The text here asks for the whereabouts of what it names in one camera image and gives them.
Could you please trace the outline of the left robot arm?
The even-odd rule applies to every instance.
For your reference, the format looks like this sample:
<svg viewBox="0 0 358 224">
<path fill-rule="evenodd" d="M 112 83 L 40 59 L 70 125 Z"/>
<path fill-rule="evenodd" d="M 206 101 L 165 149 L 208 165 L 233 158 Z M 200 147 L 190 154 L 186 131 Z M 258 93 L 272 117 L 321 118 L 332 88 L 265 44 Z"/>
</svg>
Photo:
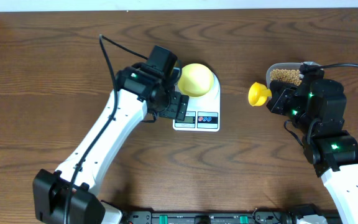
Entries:
<svg viewBox="0 0 358 224">
<path fill-rule="evenodd" d="M 185 119 L 189 97 L 175 91 L 180 76 L 177 56 L 159 46 L 146 62 L 118 71 L 103 112 L 80 145 L 55 172 L 42 169 L 35 176 L 36 219 L 43 223 L 119 223 L 122 212 L 97 198 L 104 176 L 147 114 Z"/>
</svg>

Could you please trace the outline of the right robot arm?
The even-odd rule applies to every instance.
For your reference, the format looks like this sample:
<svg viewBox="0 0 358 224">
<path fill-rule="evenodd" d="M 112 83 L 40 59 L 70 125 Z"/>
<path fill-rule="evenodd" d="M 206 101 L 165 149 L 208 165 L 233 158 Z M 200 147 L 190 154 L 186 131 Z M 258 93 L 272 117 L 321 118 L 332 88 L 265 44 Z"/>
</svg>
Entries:
<svg viewBox="0 0 358 224">
<path fill-rule="evenodd" d="M 276 63 L 267 73 L 267 108 L 304 136 L 303 153 L 332 197 L 343 223 L 358 223 L 358 143 L 344 130 L 346 96 L 314 62 Z"/>
</svg>

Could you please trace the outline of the yellow plastic measuring scoop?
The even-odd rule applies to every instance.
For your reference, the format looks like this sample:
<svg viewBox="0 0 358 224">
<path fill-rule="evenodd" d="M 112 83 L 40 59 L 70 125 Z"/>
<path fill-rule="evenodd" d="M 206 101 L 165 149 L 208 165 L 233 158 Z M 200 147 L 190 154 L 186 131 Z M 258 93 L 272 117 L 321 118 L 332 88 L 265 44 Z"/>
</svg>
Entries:
<svg viewBox="0 0 358 224">
<path fill-rule="evenodd" d="M 255 82 L 249 89 L 248 102 L 251 106 L 262 106 L 272 96 L 272 92 L 265 85 Z"/>
</svg>

